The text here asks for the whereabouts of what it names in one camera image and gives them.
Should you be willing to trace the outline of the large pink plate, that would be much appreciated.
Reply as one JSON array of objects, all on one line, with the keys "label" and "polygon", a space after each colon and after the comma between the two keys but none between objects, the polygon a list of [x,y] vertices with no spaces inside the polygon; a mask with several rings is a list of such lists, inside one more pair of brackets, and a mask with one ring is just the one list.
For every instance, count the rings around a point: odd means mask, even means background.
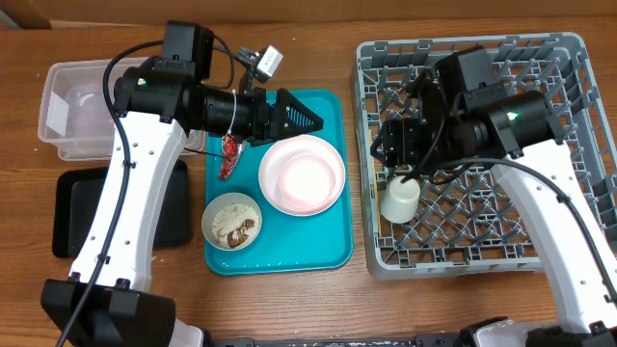
[{"label": "large pink plate", "polygon": [[[304,153],[326,160],[334,169],[336,180],[335,190],[330,198],[309,208],[290,203],[278,188],[282,165],[292,156]],[[259,188],[266,200],[281,212],[296,217],[316,215],[330,208],[341,196],[346,180],[347,172],[339,152],[327,141],[312,135],[300,135],[275,143],[265,152],[258,171]]]}]

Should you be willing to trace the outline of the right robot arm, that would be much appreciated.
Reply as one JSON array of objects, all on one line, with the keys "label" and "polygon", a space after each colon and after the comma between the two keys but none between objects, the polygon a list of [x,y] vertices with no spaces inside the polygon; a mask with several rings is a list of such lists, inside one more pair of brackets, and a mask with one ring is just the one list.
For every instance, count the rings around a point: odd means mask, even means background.
[{"label": "right robot arm", "polygon": [[406,87],[417,118],[386,120],[370,153],[409,172],[388,192],[417,198],[421,176],[489,170],[529,231],[556,304],[554,324],[504,317],[460,331],[459,346],[612,346],[616,342],[616,259],[577,182],[565,131],[538,91],[509,94],[487,50],[438,60]]}]

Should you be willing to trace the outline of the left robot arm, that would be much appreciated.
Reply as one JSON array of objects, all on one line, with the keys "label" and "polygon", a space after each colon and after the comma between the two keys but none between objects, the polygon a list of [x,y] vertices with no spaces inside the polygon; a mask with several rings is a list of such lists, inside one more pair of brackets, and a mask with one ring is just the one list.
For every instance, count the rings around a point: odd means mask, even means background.
[{"label": "left robot arm", "polygon": [[208,346],[210,333],[154,295],[151,254],[173,168],[190,132],[253,146],[320,130],[322,119],[287,90],[274,103],[261,88],[207,84],[220,38],[196,23],[169,21],[162,52],[102,80],[115,125],[109,168],[90,231],[66,280],[47,280],[44,311],[75,346]]}]

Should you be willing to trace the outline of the white paper cup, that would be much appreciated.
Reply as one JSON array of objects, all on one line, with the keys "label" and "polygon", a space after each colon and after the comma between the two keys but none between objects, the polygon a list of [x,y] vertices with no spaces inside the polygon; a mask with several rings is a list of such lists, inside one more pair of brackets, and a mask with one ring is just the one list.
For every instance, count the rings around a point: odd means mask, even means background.
[{"label": "white paper cup", "polygon": [[381,215],[396,224],[411,221],[416,215],[420,192],[415,179],[404,181],[404,176],[393,178],[380,197]]}]

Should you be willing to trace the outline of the pink bowl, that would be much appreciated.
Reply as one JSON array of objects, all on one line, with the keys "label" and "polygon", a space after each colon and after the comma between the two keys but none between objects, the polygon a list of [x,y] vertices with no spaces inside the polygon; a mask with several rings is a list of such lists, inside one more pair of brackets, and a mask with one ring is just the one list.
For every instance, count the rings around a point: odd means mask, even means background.
[{"label": "pink bowl", "polygon": [[297,154],[281,169],[278,188],[290,203],[303,208],[316,206],[335,190],[335,172],[324,159],[314,154]]}]

